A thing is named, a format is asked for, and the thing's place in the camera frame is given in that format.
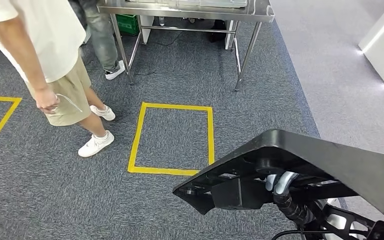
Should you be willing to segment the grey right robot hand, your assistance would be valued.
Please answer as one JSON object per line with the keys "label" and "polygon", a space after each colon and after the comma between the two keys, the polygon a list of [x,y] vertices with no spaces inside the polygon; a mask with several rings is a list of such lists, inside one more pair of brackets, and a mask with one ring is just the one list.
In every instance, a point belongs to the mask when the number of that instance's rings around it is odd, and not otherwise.
{"label": "grey right robot hand", "polygon": [[265,188],[277,196],[285,196],[289,193],[290,184],[299,176],[298,173],[286,171],[282,175],[270,174],[266,177]]}

